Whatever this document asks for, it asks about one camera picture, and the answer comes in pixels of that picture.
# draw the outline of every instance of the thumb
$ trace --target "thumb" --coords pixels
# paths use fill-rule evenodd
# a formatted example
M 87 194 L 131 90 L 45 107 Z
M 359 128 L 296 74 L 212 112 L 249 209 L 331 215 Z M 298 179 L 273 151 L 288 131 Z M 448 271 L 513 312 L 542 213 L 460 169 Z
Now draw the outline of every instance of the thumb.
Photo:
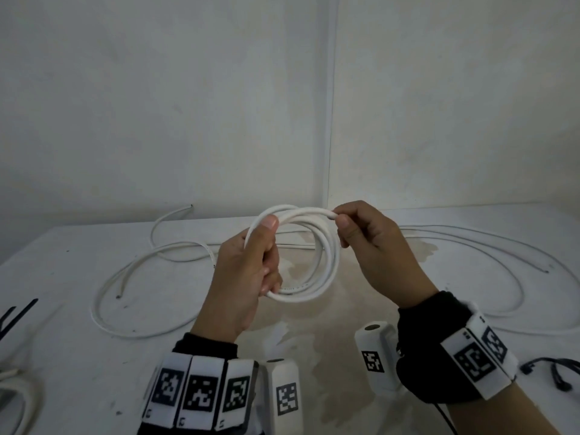
M 363 231 L 348 215 L 338 215 L 335 222 L 340 236 L 353 248 L 357 258 L 360 254 L 366 253 L 369 248 L 372 248 L 372 245 L 366 240 Z
M 262 263 L 264 253 L 266 253 L 276 241 L 276 229 L 279 220 L 276 215 L 266 216 L 262 222 L 252 231 L 248 243 L 243 250 L 246 259 L 250 261 L 259 260 Z

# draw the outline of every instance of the hand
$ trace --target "hand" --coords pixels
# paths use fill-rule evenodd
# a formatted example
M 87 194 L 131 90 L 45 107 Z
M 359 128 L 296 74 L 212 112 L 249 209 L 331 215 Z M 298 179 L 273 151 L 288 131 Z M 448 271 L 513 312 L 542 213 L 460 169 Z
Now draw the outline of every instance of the hand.
M 369 284 L 401 308 L 438 290 L 421 269 L 397 224 L 364 201 L 338 206 L 340 244 L 351 246 Z
M 278 218 L 268 215 L 245 248 L 247 229 L 221 245 L 214 278 L 192 334 L 233 343 L 252 323 L 258 298 L 280 290 L 278 226 Z

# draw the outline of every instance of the coiled white cable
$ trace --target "coiled white cable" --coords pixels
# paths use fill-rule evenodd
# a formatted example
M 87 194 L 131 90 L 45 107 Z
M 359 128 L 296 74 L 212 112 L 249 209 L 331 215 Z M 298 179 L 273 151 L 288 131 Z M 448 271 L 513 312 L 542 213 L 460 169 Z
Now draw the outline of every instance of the coiled white cable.
M 297 224 L 306 227 L 314 234 L 314 259 L 310 268 L 306 271 L 306 276 L 299 285 L 294 287 L 283 287 L 279 294 L 268 292 L 266 296 L 280 302 L 304 302 L 312 300 L 322 295 L 337 276 L 338 263 L 340 261 L 340 242 L 338 235 L 331 232 L 325 221 L 318 215 L 334 220 L 337 217 L 332 211 L 321 208 L 298 208 L 292 205 L 273 206 L 257 216 L 248 235 L 246 242 L 250 239 L 250 234 L 270 214 L 278 217 L 280 226 L 284 224 Z M 323 252 L 326 253 L 326 265 L 323 273 L 318 278 L 314 275 L 322 260 Z
M 34 413 L 38 408 L 39 394 L 33 384 L 19 375 L 18 369 L 0 372 L 0 390 L 8 390 L 22 395 L 24 409 L 20 423 L 11 435 L 24 435 L 33 420 Z
M 115 284 L 121 277 L 121 284 L 118 289 L 117 298 L 120 298 L 123 295 L 125 286 L 127 285 L 127 281 L 134 270 L 137 269 L 141 263 L 145 260 L 149 259 L 152 256 L 158 256 L 162 259 L 167 261 L 181 263 L 181 262 L 191 262 L 195 260 L 199 260 L 209 256 L 212 260 L 212 263 L 215 266 L 216 259 L 213 251 L 210 247 L 218 246 L 221 243 L 203 243 L 199 241 L 177 241 L 172 242 L 169 244 L 165 244 L 162 246 L 157 246 L 154 241 L 154 232 L 156 227 L 166 218 L 170 217 L 171 215 L 186 211 L 191 209 L 192 205 L 185 206 L 183 208 L 177 209 L 175 211 L 171 211 L 159 219 L 157 219 L 153 227 L 150 231 L 149 235 L 149 243 L 151 245 L 151 250 L 142 254 L 141 256 L 137 257 L 134 261 L 127 264 L 120 270 L 118 270 L 115 274 L 113 274 L 110 278 L 106 280 L 106 282 L 98 289 L 97 294 L 93 298 L 93 303 L 91 305 L 91 317 L 93 321 L 97 324 L 97 326 L 103 329 L 106 333 L 109 333 L 113 336 L 123 337 L 127 339 L 144 339 L 147 337 L 154 337 L 160 336 L 163 334 L 170 333 L 176 329 L 184 327 L 185 325 L 193 322 L 195 318 L 197 318 L 197 314 L 199 312 L 195 312 L 192 314 L 191 317 L 187 318 L 185 321 L 180 322 L 178 325 L 174 325 L 172 327 L 168 327 L 164 330 L 157 331 L 157 332 L 150 332 L 150 333 L 133 333 L 133 332 L 126 332 L 122 330 L 117 330 L 114 327 L 106 324 L 102 317 L 100 316 L 98 309 L 100 307 L 100 303 L 105 296 L 106 292 Z M 286 234 L 286 233 L 294 233 L 294 232 L 305 232 L 310 231 L 314 234 L 314 245 L 305 245 L 305 244 L 295 244 L 295 243 L 285 243 L 276 241 L 276 244 L 279 248 L 293 248 L 293 249 L 314 249 L 314 260 L 312 261 L 311 266 L 309 267 L 308 271 L 306 272 L 305 277 L 300 282 L 300 284 L 294 287 L 282 287 L 279 294 L 275 293 L 268 293 L 268 297 L 281 301 L 281 302 L 304 302 L 318 296 L 322 295 L 330 286 L 334 278 L 337 274 L 339 259 L 340 259 L 340 243 L 336 233 L 331 231 L 327 225 L 327 223 L 321 219 L 319 216 L 325 216 L 331 220 L 335 219 L 337 215 L 334 212 L 328 211 L 326 209 L 320 208 L 297 208 L 296 206 L 291 205 L 279 205 L 274 206 L 264 212 L 262 212 L 258 217 L 254 220 L 252 225 L 250 226 L 249 234 L 258 226 L 261 220 L 266 217 L 268 214 L 276 214 L 279 217 L 280 226 L 283 224 L 297 224 L 302 228 L 294 229 L 294 230 L 279 230 L 279 234 Z M 408 226 L 400 226 L 402 231 L 414 231 L 414 232 L 421 232 L 421 233 L 428 233 L 431 235 L 405 235 L 406 238 L 421 238 L 421 239 L 431 239 L 431 240 L 440 240 L 440 241 L 450 241 L 453 243 L 461 244 L 466 247 L 478 250 L 482 254 L 488 256 L 490 259 L 498 263 L 502 266 L 510 277 L 513 279 L 514 283 L 517 285 L 518 289 L 520 290 L 521 297 L 519 301 L 516 303 L 515 307 L 506 310 L 506 311 L 485 311 L 484 313 L 489 316 L 494 317 L 511 317 L 519 312 L 519 310 L 524 306 L 526 301 L 526 290 L 523 284 L 521 283 L 520 279 L 515 275 L 515 273 L 503 262 L 501 262 L 497 257 L 491 255 L 489 252 L 484 250 L 482 247 L 490 248 L 496 250 L 500 253 L 505 253 L 515 259 L 521 261 L 522 263 L 532 267 L 535 270 L 540 272 L 548 273 L 549 270 L 547 266 L 544 266 L 541 263 L 534 262 L 530 258 L 522 257 L 510 250 L 501 248 L 497 245 L 490 244 L 484 241 L 477 241 L 471 238 L 463 237 L 461 235 L 452 234 L 440 230 L 435 230 L 434 228 L 447 228 L 447 229 L 454 229 L 454 230 L 462 230 L 462 231 L 469 231 L 473 233 L 477 233 L 480 235 L 488 235 L 490 237 L 499 238 L 505 241 L 511 241 L 527 248 L 533 249 L 536 252 L 544 255 L 546 258 L 554 261 L 558 266 L 560 266 L 576 283 L 576 285 L 580 288 L 580 280 L 578 277 L 560 260 L 555 258 L 555 256 L 547 253 L 546 251 L 537 248 L 531 244 L 528 244 L 523 241 L 514 240 L 512 238 L 504 237 L 502 235 L 498 235 L 495 233 L 490 233 L 474 228 L 469 227 L 460 227 L 460 226 L 450 226 L 445 224 L 412 224 Z M 165 254 L 169 250 L 174 249 L 182 249 L 182 248 L 192 248 L 192 247 L 203 247 L 206 253 L 202 253 L 199 255 L 195 255 L 192 257 L 186 258 L 177 258 L 171 257 Z M 323 272 L 320 276 L 315 277 L 315 273 L 320 266 L 322 261 L 323 253 L 326 254 L 326 264 L 323 269 Z M 540 336 L 559 336 L 559 335 L 568 335 L 580 332 L 580 325 L 576 325 L 574 327 L 566 328 L 566 329 L 555 329 L 555 330 L 545 330 L 545 329 L 526 329 L 526 328 L 516 328 L 516 327 L 508 327 L 499 323 L 494 324 L 497 329 L 502 329 L 505 331 L 510 331 L 514 333 L 520 334 L 530 334 L 530 335 L 540 335 Z

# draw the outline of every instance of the white table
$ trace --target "white table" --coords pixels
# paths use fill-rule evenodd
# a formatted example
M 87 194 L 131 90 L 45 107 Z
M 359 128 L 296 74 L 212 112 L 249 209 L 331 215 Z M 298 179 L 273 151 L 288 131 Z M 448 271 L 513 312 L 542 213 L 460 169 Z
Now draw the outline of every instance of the white table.
M 455 224 L 504 234 L 531 242 L 580 270 L 580 223 L 550 206 L 385 213 L 399 224 Z M 223 241 L 247 227 L 251 219 L 170 221 L 156 237 L 159 243 L 182 238 Z M 153 339 L 117 339 L 93 325 L 89 305 L 110 274 L 149 248 L 150 228 L 151 223 L 54 228 L 0 266 L 0 313 L 12 305 L 19 310 L 39 298 L 0 343 L 0 361 L 25 369 L 42 385 L 43 405 L 31 434 L 127 435 L 137 431 L 141 400 L 153 368 L 187 329 Z M 305 234 L 287 237 L 307 242 Z M 440 288 L 448 287 L 482 307 L 504 308 L 515 301 L 513 283 L 489 258 L 437 240 L 415 242 L 414 248 Z M 282 252 L 293 263 L 282 263 L 290 277 L 304 269 L 310 254 L 307 250 Z M 580 289 L 561 271 L 540 275 L 517 262 L 511 265 L 524 279 L 530 302 L 521 315 L 503 323 L 557 328 L 580 321 Z M 199 308 L 211 275 L 209 260 L 175 264 L 153 258 L 135 273 L 122 300 L 112 294 L 106 298 L 103 315 L 126 329 L 158 329 Z M 410 395 L 385 402 L 368 388 L 353 335 L 365 323 L 381 319 L 395 322 L 396 309 L 368 286 L 347 250 L 336 281 L 320 299 L 303 304 L 261 301 L 251 330 L 238 341 L 240 357 L 297 361 L 308 434 L 449 433 L 431 406 Z M 522 361 L 539 356 L 580 359 L 580 335 L 499 333 Z M 521 375 L 519 383 L 563 435 L 572 435 L 580 427 L 580 378 L 564 371 L 575 387 L 568 394 L 554 388 L 547 365 L 537 366 L 530 376 Z M 0 414 L 2 433 L 11 417 L 8 414 L 9 409 Z

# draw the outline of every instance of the fingernail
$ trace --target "fingernail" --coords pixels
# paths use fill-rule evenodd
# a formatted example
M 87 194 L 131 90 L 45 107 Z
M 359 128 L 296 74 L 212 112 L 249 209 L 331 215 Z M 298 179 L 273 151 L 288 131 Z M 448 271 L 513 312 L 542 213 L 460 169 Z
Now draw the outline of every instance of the fingernail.
M 260 224 L 262 226 L 266 226 L 268 229 L 273 229 L 277 220 L 278 219 L 277 219 L 276 215 L 270 214 L 270 215 L 266 216 L 266 218 L 264 218 Z
M 349 218 L 348 216 L 341 214 L 337 217 L 337 226 L 339 229 L 345 229 L 349 226 Z

